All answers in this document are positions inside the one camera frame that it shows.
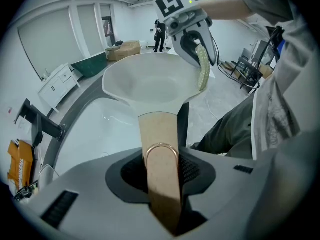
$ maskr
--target white pan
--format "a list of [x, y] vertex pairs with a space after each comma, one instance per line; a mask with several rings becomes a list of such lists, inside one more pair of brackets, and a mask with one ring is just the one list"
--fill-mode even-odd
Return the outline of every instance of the white pan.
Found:
[[102, 79], [103, 91], [139, 117], [151, 210], [173, 234], [181, 213], [177, 115], [202, 92], [199, 75], [180, 56], [154, 52], [120, 60]]

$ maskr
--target cabinet door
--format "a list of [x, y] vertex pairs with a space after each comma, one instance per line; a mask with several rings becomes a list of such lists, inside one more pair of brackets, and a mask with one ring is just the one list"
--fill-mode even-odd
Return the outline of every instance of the cabinet door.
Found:
[[57, 99], [57, 92], [54, 91], [51, 85], [48, 84], [44, 90], [41, 91], [40, 96], [52, 107], [56, 105]]
[[58, 98], [56, 103], [58, 103], [60, 101], [60, 98], [66, 94], [68, 89], [65, 86], [65, 84], [62, 82], [60, 77], [57, 77], [55, 80], [52, 81], [52, 87], [53, 87], [54, 92], [56, 93], [56, 96]]

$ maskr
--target air vent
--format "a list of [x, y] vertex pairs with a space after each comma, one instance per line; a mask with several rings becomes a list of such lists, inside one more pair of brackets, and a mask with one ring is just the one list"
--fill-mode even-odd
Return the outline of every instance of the air vent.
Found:
[[79, 194], [64, 191], [41, 217], [46, 223], [58, 228]]
[[251, 174], [252, 171], [254, 170], [253, 168], [245, 167], [242, 165], [236, 165], [233, 169], [240, 171], [240, 172], [243, 172], [243, 173], [246, 173], [246, 174]]

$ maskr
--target person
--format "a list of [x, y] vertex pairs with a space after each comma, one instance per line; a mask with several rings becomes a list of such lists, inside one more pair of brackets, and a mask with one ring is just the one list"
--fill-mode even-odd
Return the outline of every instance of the person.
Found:
[[157, 53], [158, 52], [158, 47], [161, 41], [160, 45], [160, 53], [163, 53], [164, 49], [164, 43], [166, 39], [166, 25], [164, 23], [160, 23], [159, 19], [157, 19], [154, 23], [155, 27], [155, 35], [154, 35], [154, 40], [155, 40], [155, 47], [154, 51]]
[[289, 95], [292, 96], [292, 83], [301, 72], [319, 67], [317, 43], [290, 0], [203, 0], [199, 5], [212, 20], [239, 20], [258, 14], [272, 25], [292, 21], [284, 28], [285, 45], [274, 73], [220, 119], [201, 142], [191, 146], [211, 154], [258, 159], [263, 151], [276, 148], [299, 133], [301, 121], [297, 121], [292, 108], [299, 99], [302, 101], [303, 95], [295, 95], [295, 103]]

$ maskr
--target shirt sleeve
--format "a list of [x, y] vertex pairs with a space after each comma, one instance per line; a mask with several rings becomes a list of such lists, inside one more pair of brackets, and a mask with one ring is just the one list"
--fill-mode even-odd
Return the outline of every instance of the shirt sleeve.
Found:
[[292, 21], [293, 14], [288, 0], [242, 0], [249, 9], [265, 18], [272, 25]]

